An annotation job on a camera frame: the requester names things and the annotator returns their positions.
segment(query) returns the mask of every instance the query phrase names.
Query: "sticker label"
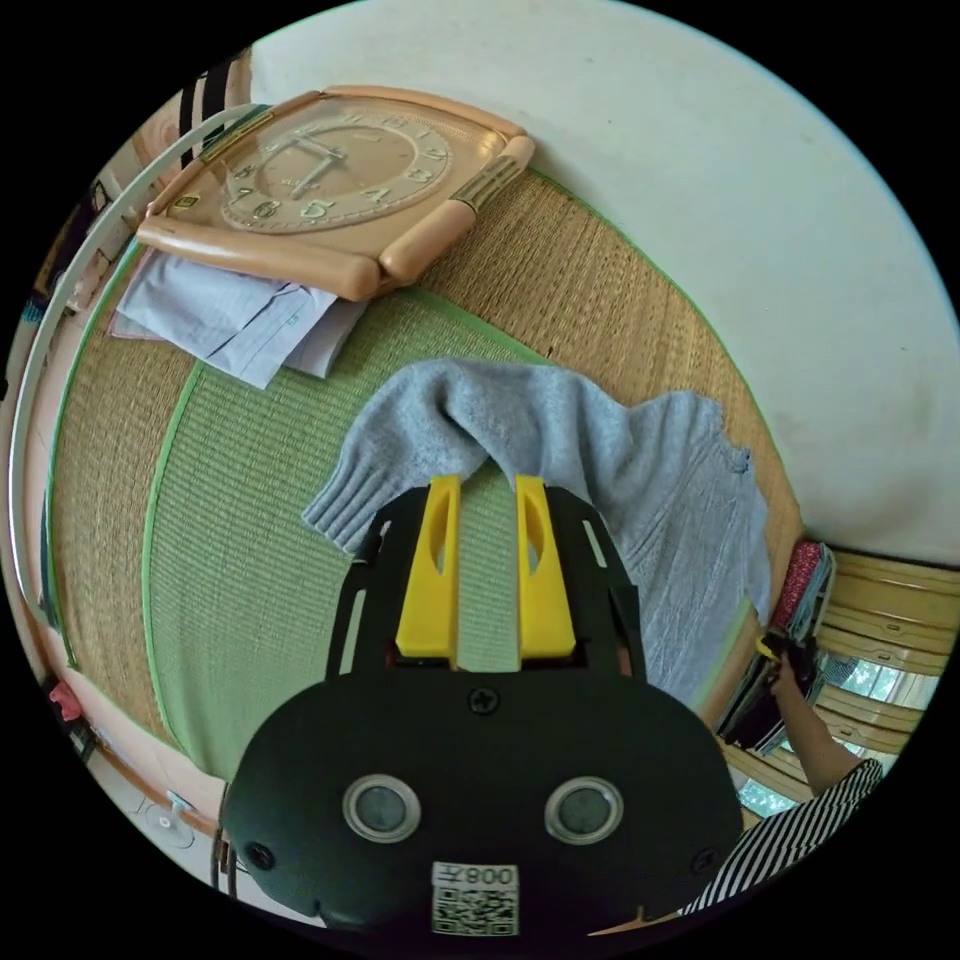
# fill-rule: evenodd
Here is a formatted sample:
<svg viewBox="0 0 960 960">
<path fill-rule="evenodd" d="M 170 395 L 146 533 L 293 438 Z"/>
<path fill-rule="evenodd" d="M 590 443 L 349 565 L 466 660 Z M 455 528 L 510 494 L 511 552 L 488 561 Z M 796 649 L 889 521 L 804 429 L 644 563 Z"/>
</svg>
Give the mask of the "sticker label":
<svg viewBox="0 0 960 960">
<path fill-rule="evenodd" d="M 434 933 L 511 937 L 519 930 L 520 875 L 516 867 L 434 863 Z"/>
</svg>

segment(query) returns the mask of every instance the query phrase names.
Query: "clock face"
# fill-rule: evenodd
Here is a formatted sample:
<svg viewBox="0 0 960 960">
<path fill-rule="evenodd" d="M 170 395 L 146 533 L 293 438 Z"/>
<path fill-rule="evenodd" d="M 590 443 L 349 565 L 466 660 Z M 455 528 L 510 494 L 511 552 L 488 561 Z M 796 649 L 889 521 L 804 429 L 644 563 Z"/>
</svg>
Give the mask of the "clock face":
<svg viewBox="0 0 960 960">
<path fill-rule="evenodd" d="M 269 234 L 362 223 L 428 196 L 452 161 L 448 140 L 424 119 L 347 104 L 232 158 L 221 214 Z"/>
</svg>

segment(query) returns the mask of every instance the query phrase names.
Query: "screw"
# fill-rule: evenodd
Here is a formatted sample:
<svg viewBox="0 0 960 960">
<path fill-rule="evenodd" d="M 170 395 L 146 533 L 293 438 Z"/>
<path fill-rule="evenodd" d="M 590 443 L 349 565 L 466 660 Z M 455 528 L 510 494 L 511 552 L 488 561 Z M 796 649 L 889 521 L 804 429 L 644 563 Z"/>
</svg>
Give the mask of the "screw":
<svg viewBox="0 0 960 960">
<path fill-rule="evenodd" d="M 258 870 L 272 870 L 276 863 L 273 854 L 262 843 L 248 843 L 243 851 L 246 862 Z"/>
<path fill-rule="evenodd" d="M 467 698 L 467 704 L 474 713 L 488 717 L 500 706 L 500 694 L 489 687 L 477 687 Z"/>
<path fill-rule="evenodd" d="M 694 876 L 699 876 L 701 873 L 706 873 L 716 861 L 717 851 L 713 847 L 707 847 L 706 850 L 701 850 L 693 858 L 693 862 L 690 864 L 690 872 Z"/>
</svg>

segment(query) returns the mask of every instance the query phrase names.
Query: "pink object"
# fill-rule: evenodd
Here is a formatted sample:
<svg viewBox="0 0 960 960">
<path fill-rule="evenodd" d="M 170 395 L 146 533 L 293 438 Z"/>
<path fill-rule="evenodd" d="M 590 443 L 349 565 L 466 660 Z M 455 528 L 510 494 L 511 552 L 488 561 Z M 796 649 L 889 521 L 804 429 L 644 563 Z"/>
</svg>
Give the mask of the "pink object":
<svg viewBox="0 0 960 960">
<path fill-rule="evenodd" d="M 74 692 L 62 680 L 50 691 L 50 700 L 60 707 L 63 719 L 66 723 L 83 716 L 83 710 L 80 709 L 80 701 L 77 700 Z"/>
<path fill-rule="evenodd" d="M 793 548 L 783 590 L 780 591 L 780 600 L 770 621 L 771 626 L 780 630 L 786 627 L 821 559 L 820 544 L 813 540 L 802 540 Z"/>
</svg>

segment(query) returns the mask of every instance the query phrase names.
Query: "gray sweater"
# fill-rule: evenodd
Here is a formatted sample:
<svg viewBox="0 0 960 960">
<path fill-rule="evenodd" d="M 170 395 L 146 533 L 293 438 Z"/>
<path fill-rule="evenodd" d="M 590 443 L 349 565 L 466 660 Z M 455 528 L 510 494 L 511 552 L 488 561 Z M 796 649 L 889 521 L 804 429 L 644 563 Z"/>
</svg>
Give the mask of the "gray sweater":
<svg viewBox="0 0 960 960">
<path fill-rule="evenodd" d="M 720 406 L 691 392 L 628 408 L 559 367 L 415 363 L 361 411 L 303 519 L 353 552 L 388 501 L 488 457 L 511 482 L 542 477 L 600 512 L 639 589 L 653 685 L 690 704 L 703 676 L 690 658 L 719 654 L 745 595 L 766 622 L 767 505 Z"/>
</svg>

